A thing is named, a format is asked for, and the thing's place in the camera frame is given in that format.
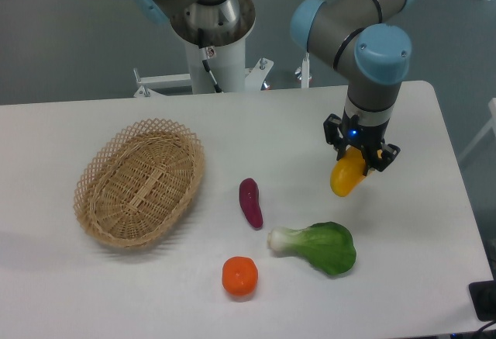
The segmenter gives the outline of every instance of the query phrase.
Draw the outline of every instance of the orange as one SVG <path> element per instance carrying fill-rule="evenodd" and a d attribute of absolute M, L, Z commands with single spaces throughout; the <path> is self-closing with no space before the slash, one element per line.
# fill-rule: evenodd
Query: orange
<path fill-rule="evenodd" d="M 222 285 L 233 296 L 245 296 L 257 287 L 258 269 L 253 260 L 243 256 L 230 258 L 222 267 Z"/>

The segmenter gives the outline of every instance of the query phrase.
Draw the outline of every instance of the white table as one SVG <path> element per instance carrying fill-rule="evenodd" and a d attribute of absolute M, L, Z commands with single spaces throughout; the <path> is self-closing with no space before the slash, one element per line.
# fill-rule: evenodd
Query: white table
<path fill-rule="evenodd" d="M 404 83 L 387 130 L 401 147 L 345 199 L 333 195 L 336 152 L 322 122 L 346 87 L 256 94 L 0 107 L 2 338 L 390 338 L 476 330 L 467 285 L 491 278 L 432 87 Z M 100 246 L 74 218 L 75 185 L 117 132 L 147 118 L 198 133 L 207 168 L 195 205 L 150 252 Z M 252 230 L 239 183 L 260 186 Z M 357 262 L 327 278 L 276 258 L 274 226 L 347 227 Z M 251 257 L 257 294 L 231 301 L 224 261 Z"/>

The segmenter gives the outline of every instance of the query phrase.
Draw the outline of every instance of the bok choy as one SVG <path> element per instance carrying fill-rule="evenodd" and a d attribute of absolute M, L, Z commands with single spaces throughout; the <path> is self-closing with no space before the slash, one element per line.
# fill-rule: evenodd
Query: bok choy
<path fill-rule="evenodd" d="M 269 248 L 291 252 L 328 275 L 349 271 L 357 259 L 351 233 L 337 223 L 317 223 L 301 230 L 275 227 L 268 235 Z"/>

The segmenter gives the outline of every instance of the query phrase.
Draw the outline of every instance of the yellow object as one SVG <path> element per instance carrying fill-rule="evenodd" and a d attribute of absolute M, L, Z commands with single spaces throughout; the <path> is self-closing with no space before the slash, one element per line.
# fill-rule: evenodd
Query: yellow object
<path fill-rule="evenodd" d="M 365 160 L 362 152 L 349 147 L 344 157 L 334 166 L 331 174 L 331 189 L 339 197 L 346 197 L 362 180 Z"/>

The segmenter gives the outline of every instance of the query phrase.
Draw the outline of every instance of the woven basket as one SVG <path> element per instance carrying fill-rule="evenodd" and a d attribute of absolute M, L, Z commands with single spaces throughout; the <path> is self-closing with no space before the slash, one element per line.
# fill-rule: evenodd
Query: woven basket
<path fill-rule="evenodd" d="M 142 247 L 166 233 L 195 196 L 203 147 L 176 122 L 148 119 L 118 133 L 84 170 L 76 217 L 104 244 Z"/>

